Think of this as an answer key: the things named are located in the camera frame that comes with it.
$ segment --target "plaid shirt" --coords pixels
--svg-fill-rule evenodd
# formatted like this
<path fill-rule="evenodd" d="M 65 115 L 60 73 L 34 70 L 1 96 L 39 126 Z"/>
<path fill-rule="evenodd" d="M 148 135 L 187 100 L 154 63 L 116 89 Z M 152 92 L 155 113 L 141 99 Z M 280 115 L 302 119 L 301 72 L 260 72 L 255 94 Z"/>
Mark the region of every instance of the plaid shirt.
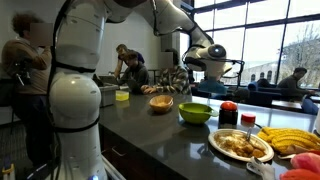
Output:
<path fill-rule="evenodd" d="M 165 69 L 161 73 L 158 84 L 154 87 L 158 92 L 191 94 L 188 72 L 181 66 L 175 66 L 173 73 Z"/>

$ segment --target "box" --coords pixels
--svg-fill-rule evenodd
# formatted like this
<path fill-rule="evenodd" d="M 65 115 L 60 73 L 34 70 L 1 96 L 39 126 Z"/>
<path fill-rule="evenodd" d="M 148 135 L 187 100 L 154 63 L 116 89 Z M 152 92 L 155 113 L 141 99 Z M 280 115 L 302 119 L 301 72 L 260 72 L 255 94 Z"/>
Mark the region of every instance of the box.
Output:
<path fill-rule="evenodd" d="M 99 87 L 99 89 L 101 92 L 100 107 L 113 105 L 116 99 L 116 90 L 119 89 L 119 86 L 103 83 L 103 87 Z"/>

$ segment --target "tree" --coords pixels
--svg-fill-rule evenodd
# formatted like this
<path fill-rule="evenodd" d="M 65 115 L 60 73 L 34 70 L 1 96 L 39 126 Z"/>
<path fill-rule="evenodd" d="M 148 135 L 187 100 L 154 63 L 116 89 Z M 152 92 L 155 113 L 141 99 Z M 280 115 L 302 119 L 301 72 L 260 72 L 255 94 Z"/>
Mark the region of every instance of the tree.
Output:
<path fill-rule="evenodd" d="M 320 72 L 319 28 L 307 24 L 297 33 L 297 40 L 283 47 L 279 80 L 291 75 L 296 67 L 304 67 L 308 73 L 301 80 L 306 85 L 318 87 L 316 74 Z"/>

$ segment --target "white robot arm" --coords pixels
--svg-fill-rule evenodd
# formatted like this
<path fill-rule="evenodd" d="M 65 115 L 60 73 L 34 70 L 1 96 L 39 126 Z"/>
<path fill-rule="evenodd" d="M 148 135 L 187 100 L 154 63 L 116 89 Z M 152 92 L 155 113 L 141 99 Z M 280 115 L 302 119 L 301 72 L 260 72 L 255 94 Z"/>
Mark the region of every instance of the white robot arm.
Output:
<path fill-rule="evenodd" d="M 107 179 L 98 131 L 101 94 L 92 81 L 106 22 L 121 23 L 137 12 L 155 35 L 187 32 L 186 64 L 205 65 L 209 77 L 226 72 L 226 51 L 171 0 L 66 0 L 54 24 L 49 107 L 60 142 L 56 179 Z"/>

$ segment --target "green bowl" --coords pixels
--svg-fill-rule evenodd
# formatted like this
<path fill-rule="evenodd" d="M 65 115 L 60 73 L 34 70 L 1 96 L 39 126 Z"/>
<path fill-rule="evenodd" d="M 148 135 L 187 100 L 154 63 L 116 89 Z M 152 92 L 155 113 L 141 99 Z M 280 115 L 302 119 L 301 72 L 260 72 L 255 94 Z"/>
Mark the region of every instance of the green bowl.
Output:
<path fill-rule="evenodd" d="M 179 113 L 186 122 L 192 124 L 203 124 L 208 121 L 211 116 L 219 116 L 219 112 L 210 106 L 190 102 L 179 104 Z"/>

